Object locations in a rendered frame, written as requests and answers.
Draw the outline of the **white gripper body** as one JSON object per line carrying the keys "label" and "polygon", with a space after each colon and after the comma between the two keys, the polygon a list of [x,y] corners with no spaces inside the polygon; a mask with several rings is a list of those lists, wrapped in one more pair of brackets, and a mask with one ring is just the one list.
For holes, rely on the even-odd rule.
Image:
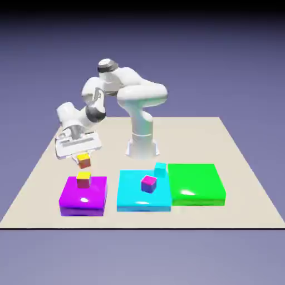
{"label": "white gripper body", "polygon": [[55,138],[55,150],[58,159],[64,159],[80,153],[91,152],[102,147],[101,140],[96,132],[82,134],[79,139],[60,134]]}

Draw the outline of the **small yellow cube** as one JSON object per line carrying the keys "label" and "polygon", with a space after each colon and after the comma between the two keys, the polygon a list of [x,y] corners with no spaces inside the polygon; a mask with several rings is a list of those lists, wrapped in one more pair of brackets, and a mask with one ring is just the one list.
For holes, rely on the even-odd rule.
{"label": "small yellow cube", "polygon": [[80,169],[88,168],[91,166],[91,159],[88,153],[78,154],[76,158]]}
{"label": "small yellow cube", "polygon": [[76,177],[77,187],[79,189],[87,189],[91,185],[91,172],[81,171]]}

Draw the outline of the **small magenta cube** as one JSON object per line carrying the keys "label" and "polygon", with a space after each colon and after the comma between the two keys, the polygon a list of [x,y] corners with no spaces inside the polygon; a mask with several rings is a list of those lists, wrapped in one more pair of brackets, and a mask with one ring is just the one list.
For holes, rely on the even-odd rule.
{"label": "small magenta cube", "polygon": [[146,193],[152,193],[156,189],[157,178],[145,175],[141,180],[141,190]]}

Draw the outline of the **small cyan cube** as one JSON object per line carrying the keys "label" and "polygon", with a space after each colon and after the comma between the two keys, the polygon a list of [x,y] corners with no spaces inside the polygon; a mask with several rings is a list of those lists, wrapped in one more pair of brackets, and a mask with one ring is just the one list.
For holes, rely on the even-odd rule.
{"label": "small cyan cube", "polygon": [[156,163],[154,167],[154,176],[155,177],[165,177],[167,174],[166,163]]}

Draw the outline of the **large purple box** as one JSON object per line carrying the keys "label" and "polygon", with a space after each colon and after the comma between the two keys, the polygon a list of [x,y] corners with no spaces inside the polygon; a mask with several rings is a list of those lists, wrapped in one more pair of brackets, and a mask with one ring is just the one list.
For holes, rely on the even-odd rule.
{"label": "large purple box", "polygon": [[67,216],[104,215],[107,177],[92,176],[89,188],[78,188],[75,176],[69,176],[59,198],[60,213]]}

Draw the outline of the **large cyan box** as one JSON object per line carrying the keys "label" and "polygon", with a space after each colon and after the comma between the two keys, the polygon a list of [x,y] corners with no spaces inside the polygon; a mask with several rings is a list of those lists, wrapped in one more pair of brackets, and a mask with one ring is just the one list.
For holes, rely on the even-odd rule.
{"label": "large cyan box", "polygon": [[120,171],[116,207],[118,212],[169,212],[172,198],[169,175],[157,177],[156,189],[152,193],[141,190],[145,176],[154,176],[153,170]]}

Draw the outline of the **large green box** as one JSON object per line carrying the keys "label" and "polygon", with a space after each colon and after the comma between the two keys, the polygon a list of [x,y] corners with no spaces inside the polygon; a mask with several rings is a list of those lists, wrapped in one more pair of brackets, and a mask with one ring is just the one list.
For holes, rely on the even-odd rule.
{"label": "large green box", "polygon": [[224,206],[226,191],[214,164],[168,165],[173,206]]}

